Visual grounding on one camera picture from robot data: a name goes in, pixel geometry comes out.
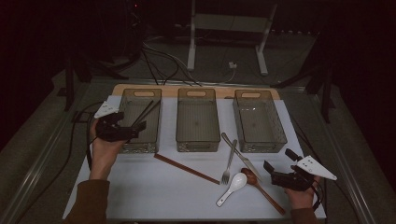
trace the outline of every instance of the white tabletop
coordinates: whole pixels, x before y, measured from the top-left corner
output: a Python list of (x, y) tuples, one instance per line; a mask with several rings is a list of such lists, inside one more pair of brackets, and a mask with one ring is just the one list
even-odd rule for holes
[[(118, 105), (119, 96), (109, 96), (108, 103)], [(233, 100), (218, 99), (220, 131), (231, 140), (237, 138), (233, 117)], [(264, 182), (263, 189), (286, 211), (280, 215), (253, 186), (246, 185), (234, 192), (222, 207), (216, 201), (227, 191), (228, 185), (217, 185), (173, 165), (155, 159), (153, 154), (120, 154), (114, 164), (109, 181), (107, 218), (135, 221), (198, 221), (198, 220), (268, 220), (290, 218), (290, 206), (283, 189), (271, 184), (270, 175), (263, 169), (264, 160), (278, 172), (290, 173), (295, 164), (285, 155), (286, 148), (302, 155), (297, 136), (283, 101), (275, 101), (288, 143), (279, 153), (244, 153), (254, 164)], [(221, 179), (231, 149), (222, 140), (217, 152), (177, 152), (176, 144), (177, 98), (163, 98), (159, 154), (190, 167), (200, 173)], [(245, 164), (234, 155), (231, 177)], [(88, 163), (81, 166), (76, 184), (64, 210), (70, 212), (76, 200), (77, 184), (87, 180)], [(325, 218), (323, 207), (316, 211), (317, 218)]]

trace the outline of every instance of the brown sleeve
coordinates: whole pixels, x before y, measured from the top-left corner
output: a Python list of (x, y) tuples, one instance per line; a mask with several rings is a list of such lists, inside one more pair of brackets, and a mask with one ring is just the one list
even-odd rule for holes
[(64, 224), (105, 224), (109, 187), (110, 182), (106, 180), (87, 180), (79, 183), (75, 204)]
[(293, 209), (290, 211), (293, 224), (317, 224), (313, 208)]

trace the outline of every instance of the white spoon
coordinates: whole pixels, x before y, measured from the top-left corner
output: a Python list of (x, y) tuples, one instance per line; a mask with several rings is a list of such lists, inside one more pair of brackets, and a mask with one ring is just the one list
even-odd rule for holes
[(245, 174), (243, 173), (238, 173), (233, 177), (233, 180), (231, 181), (230, 188), (225, 192), (223, 196), (216, 202), (218, 207), (222, 206), (225, 202), (225, 200), (228, 198), (228, 196), (231, 195), (234, 191), (241, 189), (246, 185), (248, 182), (248, 178)]

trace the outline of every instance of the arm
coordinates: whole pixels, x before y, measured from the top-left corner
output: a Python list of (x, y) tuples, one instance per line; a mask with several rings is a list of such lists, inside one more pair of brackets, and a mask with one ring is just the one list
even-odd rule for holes
[(107, 181), (111, 167), (116, 161), (124, 141), (107, 142), (95, 138), (95, 126), (91, 126), (92, 169), (90, 178), (78, 184), (76, 202), (64, 220), (64, 224), (72, 223), (106, 223), (107, 195), (110, 182)]
[[(315, 176), (314, 188), (317, 186), (320, 177)], [(294, 224), (314, 224), (318, 223), (312, 204), (314, 201), (314, 191), (307, 189), (306, 191), (296, 191), (285, 189), (285, 193), (289, 196), (291, 205), (291, 219)]]

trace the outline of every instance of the silver fork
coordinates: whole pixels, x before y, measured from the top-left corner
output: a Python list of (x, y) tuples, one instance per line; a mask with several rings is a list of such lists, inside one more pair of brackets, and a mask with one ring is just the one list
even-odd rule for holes
[(224, 171), (223, 176), (221, 177), (221, 184), (228, 184), (230, 180), (230, 165), (231, 161), (233, 160), (233, 149), (236, 147), (236, 139), (233, 140), (233, 147), (231, 148), (230, 158), (228, 159), (227, 169)]

